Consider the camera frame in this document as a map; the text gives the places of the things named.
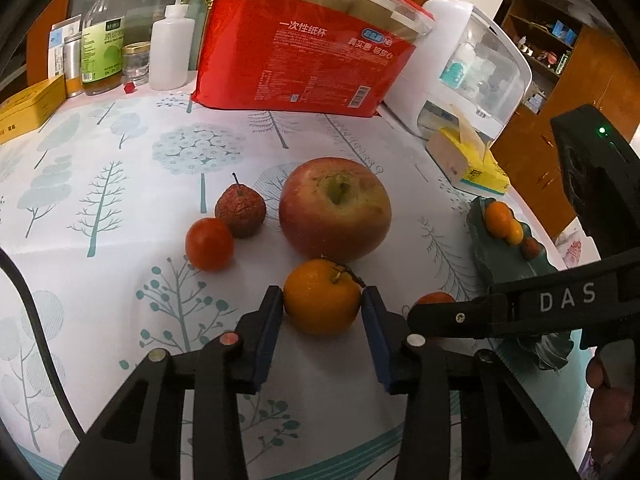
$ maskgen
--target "transparent lid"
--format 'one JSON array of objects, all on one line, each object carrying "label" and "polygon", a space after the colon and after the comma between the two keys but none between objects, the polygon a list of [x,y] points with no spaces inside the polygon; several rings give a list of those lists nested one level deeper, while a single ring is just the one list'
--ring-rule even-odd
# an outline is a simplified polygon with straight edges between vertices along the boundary
[{"label": "transparent lid", "polygon": [[513,55],[475,15],[471,15],[440,81],[503,124],[524,92],[524,80]]}]

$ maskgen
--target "screw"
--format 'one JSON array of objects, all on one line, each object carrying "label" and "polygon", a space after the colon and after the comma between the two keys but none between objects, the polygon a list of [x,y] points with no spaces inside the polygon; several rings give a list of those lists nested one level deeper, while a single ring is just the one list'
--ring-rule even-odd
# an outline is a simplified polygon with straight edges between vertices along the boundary
[{"label": "screw", "polygon": [[220,342],[225,346],[235,345],[240,336],[235,332],[225,332],[220,336]]},{"label": "screw", "polygon": [[420,334],[409,334],[406,337],[406,342],[411,346],[422,346],[427,340]]},{"label": "screw", "polygon": [[478,350],[478,358],[483,363],[493,363],[494,362],[494,353],[487,349]]},{"label": "screw", "polygon": [[154,348],[146,355],[153,363],[159,363],[166,357],[166,350],[164,348]]}]

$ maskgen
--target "blue logo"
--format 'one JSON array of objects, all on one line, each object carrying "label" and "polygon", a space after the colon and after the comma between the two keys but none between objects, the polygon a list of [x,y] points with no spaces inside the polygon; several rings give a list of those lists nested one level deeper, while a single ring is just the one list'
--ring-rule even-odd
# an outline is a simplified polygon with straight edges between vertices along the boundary
[{"label": "blue logo", "polygon": [[365,40],[373,41],[373,43],[383,43],[385,41],[385,37],[372,28],[365,28],[362,31],[362,37]]}]

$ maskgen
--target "table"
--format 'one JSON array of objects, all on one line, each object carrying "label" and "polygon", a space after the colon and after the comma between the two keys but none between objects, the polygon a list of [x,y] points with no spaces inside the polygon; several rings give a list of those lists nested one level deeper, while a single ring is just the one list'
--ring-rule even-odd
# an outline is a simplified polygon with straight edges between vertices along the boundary
[{"label": "table", "polygon": [[[453,189],[420,140],[383,109],[386,119],[209,110],[190,101],[193,85],[79,96],[40,130],[0,146],[0,244],[30,286],[85,429],[151,348],[200,348],[302,262],[279,229],[277,203],[286,176],[310,158],[352,158],[386,187],[392,227],[354,270],[378,286],[389,309],[402,312],[434,290],[457,300],[483,291],[465,224],[472,196]],[[265,197],[268,217],[257,237],[238,241],[228,269],[197,272],[184,256],[184,234],[213,214],[232,171]],[[505,200],[564,268],[517,193]],[[0,294],[0,416],[41,476],[53,479],[77,442],[4,275]],[[537,371],[508,342],[446,344],[463,352],[497,348],[580,462],[590,437],[588,351],[576,345],[555,373]],[[183,420],[184,479],[191,478],[192,397]],[[398,452],[405,399],[377,383],[360,318],[328,340],[300,335],[285,320],[268,382],[238,403],[252,479],[392,478],[395,463],[381,466]],[[455,424],[456,396],[451,404]],[[455,430],[452,439],[456,478]]]}]

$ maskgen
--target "shelf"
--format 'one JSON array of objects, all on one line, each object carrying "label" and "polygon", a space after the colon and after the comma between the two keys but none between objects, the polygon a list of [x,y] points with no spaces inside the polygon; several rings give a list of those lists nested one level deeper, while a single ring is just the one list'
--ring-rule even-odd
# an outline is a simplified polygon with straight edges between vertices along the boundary
[{"label": "shelf", "polygon": [[529,20],[525,20],[524,18],[521,18],[520,16],[516,16],[515,14],[509,14],[509,16],[511,16],[514,20],[518,20],[519,22],[525,23],[526,25],[529,26],[529,28],[535,29],[539,31],[541,34],[545,34],[546,36],[552,38],[553,40],[556,40],[558,43],[562,44],[562,46],[564,46],[565,48],[569,50],[574,49],[570,44],[565,43],[560,38],[557,38],[556,36],[554,36],[551,32],[546,30],[545,27],[542,27],[542,25],[537,25],[536,23],[530,22]]},{"label": "shelf", "polygon": [[545,76],[549,75],[552,77],[554,82],[558,82],[558,80],[560,79],[560,76],[556,74],[554,70],[550,69],[546,64],[542,63],[541,61],[538,61],[534,57],[527,56],[526,54],[522,54],[522,55],[524,56],[524,59],[526,59],[527,62],[529,63],[532,70],[535,70],[536,72],[541,73],[542,75],[545,75]]}]

